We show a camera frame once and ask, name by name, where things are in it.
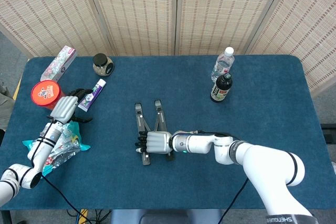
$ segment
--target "red container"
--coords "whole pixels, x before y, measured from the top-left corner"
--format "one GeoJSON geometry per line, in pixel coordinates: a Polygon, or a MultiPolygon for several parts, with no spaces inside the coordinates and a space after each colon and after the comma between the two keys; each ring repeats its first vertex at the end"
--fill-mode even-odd
{"type": "Polygon", "coordinates": [[[31,93],[31,100],[39,106],[53,110],[58,100],[64,97],[60,86],[57,82],[51,80],[41,81],[36,84],[31,93]]]}

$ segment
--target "white bottle cap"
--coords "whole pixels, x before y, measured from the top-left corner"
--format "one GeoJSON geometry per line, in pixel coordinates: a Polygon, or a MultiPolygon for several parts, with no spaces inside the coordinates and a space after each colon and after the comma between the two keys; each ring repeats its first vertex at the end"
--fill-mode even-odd
{"type": "Polygon", "coordinates": [[[104,87],[106,82],[103,79],[99,79],[99,81],[97,82],[97,84],[101,87],[104,87]]]}
{"type": "Polygon", "coordinates": [[[224,54],[225,54],[226,56],[232,56],[232,55],[233,55],[233,52],[234,52],[234,50],[233,50],[232,47],[227,47],[227,48],[225,48],[224,54]]]}

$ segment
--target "table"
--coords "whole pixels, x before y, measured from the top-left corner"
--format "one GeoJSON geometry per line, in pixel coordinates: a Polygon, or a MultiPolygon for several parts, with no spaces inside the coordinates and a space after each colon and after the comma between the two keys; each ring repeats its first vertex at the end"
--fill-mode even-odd
{"type": "MultiPolygon", "coordinates": [[[[143,166],[135,152],[134,104],[142,103],[151,127],[154,100],[161,99],[167,128],[224,131],[253,144],[296,153],[306,176],[290,192],[307,208],[336,207],[336,177],[332,170],[300,61],[289,55],[236,56],[233,87],[225,101],[210,99],[210,74],[216,56],[113,57],[115,70],[85,113],[93,121],[80,126],[81,152],[48,175],[77,208],[191,209],[227,208],[245,180],[242,167],[216,163],[207,155],[176,153],[167,162],[152,154],[143,166]]],[[[29,165],[21,141],[37,138],[50,111],[30,100],[30,91],[51,57],[34,58],[25,68],[17,101],[0,147],[0,170],[13,163],[29,165]]],[[[99,76],[92,58],[76,58],[59,80],[64,92],[92,88],[99,76]]],[[[235,208],[264,208],[249,183],[235,208]]],[[[21,189],[1,210],[67,209],[69,206],[45,181],[33,190],[21,189]]]]}

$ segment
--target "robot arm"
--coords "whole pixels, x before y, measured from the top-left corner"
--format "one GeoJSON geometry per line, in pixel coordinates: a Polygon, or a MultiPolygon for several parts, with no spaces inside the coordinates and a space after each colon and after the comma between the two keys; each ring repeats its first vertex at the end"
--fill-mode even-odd
{"type": "Polygon", "coordinates": [[[287,186],[295,186],[304,178],[305,166],[297,155],[244,141],[234,141],[232,137],[222,134],[195,133],[197,132],[180,131],[171,136],[168,132],[155,132],[153,137],[153,133],[148,132],[143,149],[148,153],[162,153],[164,146],[166,151],[206,154],[214,144],[218,163],[243,166],[269,214],[266,222],[317,223],[287,189],[287,186]],[[159,146],[159,142],[161,151],[152,148],[159,146]]]}
{"type": "Polygon", "coordinates": [[[6,169],[0,179],[0,207],[14,198],[20,187],[34,188],[40,181],[43,166],[62,134],[62,126],[71,120],[75,109],[85,94],[92,90],[78,89],[62,97],[50,114],[51,122],[40,133],[27,157],[31,167],[14,164],[6,169]]]}

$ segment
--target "beige wall panel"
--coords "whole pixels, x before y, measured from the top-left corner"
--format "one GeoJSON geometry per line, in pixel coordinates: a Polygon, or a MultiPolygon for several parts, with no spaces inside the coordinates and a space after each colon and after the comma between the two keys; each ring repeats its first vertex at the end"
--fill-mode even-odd
{"type": "Polygon", "coordinates": [[[311,91],[336,77],[336,0],[280,0],[248,53],[291,54],[311,91]]]}
{"type": "Polygon", "coordinates": [[[268,0],[183,0],[180,55],[243,53],[268,0]]]}
{"type": "Polygon", "coordinates": [[[172,2],[173,0],[98,0],[118,54],[174,54],[172,2]]]}
{"type": "Polygon", "coordinates": [[[30,56],[56,56],[64,45],[76,48],[81,56],[107,53],[88,0],[0,0],[0,4],[3,33],[11,34],[30,56]]]}

